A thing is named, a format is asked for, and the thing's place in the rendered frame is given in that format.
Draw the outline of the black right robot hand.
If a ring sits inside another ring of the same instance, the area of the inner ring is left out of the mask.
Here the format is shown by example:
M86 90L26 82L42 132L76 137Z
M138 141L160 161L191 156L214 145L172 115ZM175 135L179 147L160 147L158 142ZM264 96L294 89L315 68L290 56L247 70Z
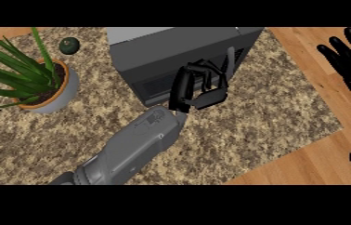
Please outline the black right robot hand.
M329 48L326 45L318 45L318 50L337 70L351 91L351 47L338 36L329 37L329 43L334 48Z

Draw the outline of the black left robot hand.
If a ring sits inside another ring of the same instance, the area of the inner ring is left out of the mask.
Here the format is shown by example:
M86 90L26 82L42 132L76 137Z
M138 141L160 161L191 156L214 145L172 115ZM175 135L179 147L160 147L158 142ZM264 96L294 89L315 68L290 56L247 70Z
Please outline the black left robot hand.
M219 87L211 88L211 74L220 76ZM194 99L195 77L203 76L203 94ZM226 73L210 60L198 60L183 66L177 72L170 91L169 109L189 113L191 107L198 110L225 102L228 97Z

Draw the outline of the grey and orange plant pot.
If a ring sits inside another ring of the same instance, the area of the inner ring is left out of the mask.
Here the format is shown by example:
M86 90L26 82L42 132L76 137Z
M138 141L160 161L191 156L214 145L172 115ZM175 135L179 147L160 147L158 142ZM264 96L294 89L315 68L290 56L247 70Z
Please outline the grey and orange plant pot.
M57 93L45 102L37 105L18 105L23 110L34 113L54 113L59 111L68 105L79 92L80 78L77 72L61 60L54 59L52 61L64 67L67 75Z

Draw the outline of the dark green avocado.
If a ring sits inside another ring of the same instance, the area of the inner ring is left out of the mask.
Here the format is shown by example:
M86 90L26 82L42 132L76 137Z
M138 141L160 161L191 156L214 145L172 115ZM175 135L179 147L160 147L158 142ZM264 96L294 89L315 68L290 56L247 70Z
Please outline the dark green avocado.
M80 50L80 41L76 37L67 37L59 43L59 50L64 54L73 55Z

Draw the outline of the green potted plant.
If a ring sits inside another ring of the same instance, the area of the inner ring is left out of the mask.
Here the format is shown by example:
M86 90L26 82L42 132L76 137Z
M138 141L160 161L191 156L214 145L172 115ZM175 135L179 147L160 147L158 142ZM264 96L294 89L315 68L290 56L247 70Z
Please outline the green potted plant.
M33 27L31 31L42 53L39 60L18 49L8 37L0 40L0 47L8 50L8 53L0 51L0 63L11 68L11 72L0 69L0 83L9 87L0 88L0 97L12 100L11 104L0 105L0 109L45 102L57 93L65 79L65 69L52 61L37 28Z

